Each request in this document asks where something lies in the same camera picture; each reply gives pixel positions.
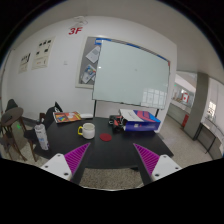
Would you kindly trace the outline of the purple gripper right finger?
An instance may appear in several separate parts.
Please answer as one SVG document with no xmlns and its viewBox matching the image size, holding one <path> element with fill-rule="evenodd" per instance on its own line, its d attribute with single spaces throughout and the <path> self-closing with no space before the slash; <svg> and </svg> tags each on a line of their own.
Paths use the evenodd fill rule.
<svg viewBox="0 0 224 224">
<path fill-rule="evenodd" d="M 166 154 L 158 155 L 136 143 L 134 143 L 134 147 L 153 181 L 181 170 L 181 167 Z"/>
</svg>

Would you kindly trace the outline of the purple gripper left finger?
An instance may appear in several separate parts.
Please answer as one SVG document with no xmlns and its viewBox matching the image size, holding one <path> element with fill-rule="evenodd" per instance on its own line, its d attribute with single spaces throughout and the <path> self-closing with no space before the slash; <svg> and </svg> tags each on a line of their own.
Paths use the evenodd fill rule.
<svg viewBox="0 0 224 224">
<path fill-rule="evenodd" d="M 90 144 L 81 145 L 65 155 L 57 153 L 41 168 L 51 174 L 70 181 L 79 168 Z"/>
</svg>

